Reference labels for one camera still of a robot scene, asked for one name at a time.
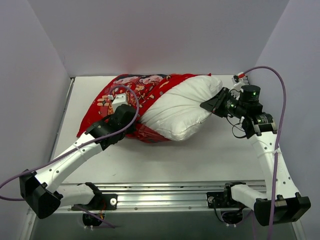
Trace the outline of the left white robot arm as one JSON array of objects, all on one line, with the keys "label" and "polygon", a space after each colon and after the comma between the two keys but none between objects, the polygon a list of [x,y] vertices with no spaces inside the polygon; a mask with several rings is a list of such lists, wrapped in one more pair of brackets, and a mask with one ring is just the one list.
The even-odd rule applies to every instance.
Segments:
[{"label": "left white robot arm", "polygon": [[136,109],[118,106],[111,115],[93,123],[66,151],[48,166],[25,170],[19,177],[20,194],[39,219],[52,215],[58,208],[77,205],[85,210],[99,210],[110,199],[91,182],[62,186],[63,181],[87,160],[121,141],[135,130]]}]

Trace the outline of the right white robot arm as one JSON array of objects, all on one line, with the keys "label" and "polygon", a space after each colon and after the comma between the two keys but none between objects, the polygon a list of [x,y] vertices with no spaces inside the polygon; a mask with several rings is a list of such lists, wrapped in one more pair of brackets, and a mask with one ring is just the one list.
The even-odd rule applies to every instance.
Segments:
[{"label": "right white robot arm", "polygon": [[226,183],[221,197],[209,202],[212,206],[250,208],[261,226],[292,223],[310,208],[309,197],[301,196],[284,161],[277,137],[280,128],[271,114],[263,111],[259,102],[260,87],[244,85],[235,89],[226,87],[200,107],[220,118],[238,118],[253,147],[262,169],[266,192],[262,193],[245,182]]}]

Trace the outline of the white pillow insert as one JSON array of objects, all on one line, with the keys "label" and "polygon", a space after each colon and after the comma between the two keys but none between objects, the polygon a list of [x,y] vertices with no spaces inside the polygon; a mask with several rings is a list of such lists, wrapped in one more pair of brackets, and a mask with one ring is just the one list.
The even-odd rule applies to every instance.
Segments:
[{"label": "white pillow insert", "polygon": [[211,74],[170,75],[141,102],[137,138],[146,143],[189,139],[211,116],[201,103],[215,97],[222,86]]}]

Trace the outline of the red printed pillowcase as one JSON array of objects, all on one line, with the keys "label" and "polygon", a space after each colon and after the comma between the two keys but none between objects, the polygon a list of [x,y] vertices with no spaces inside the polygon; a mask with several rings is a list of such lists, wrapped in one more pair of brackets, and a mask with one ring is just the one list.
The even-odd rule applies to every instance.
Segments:
[{"label": "red printed pillowcase", "polygon": [[180,74],[122,74],[117,76],[110,83],[108,83],[93,100],[80,123],[76,136],[80,137],[80,135],[84,133],[85,130],[94,122],[99,121],[103,117],[114,113],[111,106],[111,101],[108,99],[108,95],[115,96],[117,94],[125,93],[127,95],[128,105],[133,106],[138,112],[137,122],[135,124],[136,130],[133,133],[127,134],[127,137],[138,139],[137,123],[139,122],[141,117],[139,111],[142,101],[148,97],[150,92],[152,92],[162,80],[165,80],[171,75]]}]

